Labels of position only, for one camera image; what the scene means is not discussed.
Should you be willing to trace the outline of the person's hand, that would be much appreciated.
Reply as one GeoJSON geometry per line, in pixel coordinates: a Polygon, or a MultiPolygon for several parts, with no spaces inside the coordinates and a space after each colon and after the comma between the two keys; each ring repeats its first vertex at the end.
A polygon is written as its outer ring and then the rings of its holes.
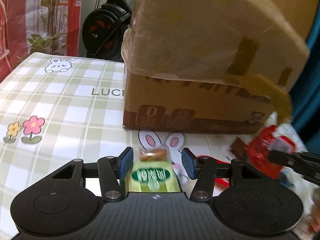
{"type": "Polygon", "coordinates": [[[307,232],[317,233],[319,232],[320,225],[320,214],[319,214],[319,193],[314,192],[313,194],[314,206],[311,209],[310,218],[307,220],[307,232]]]}

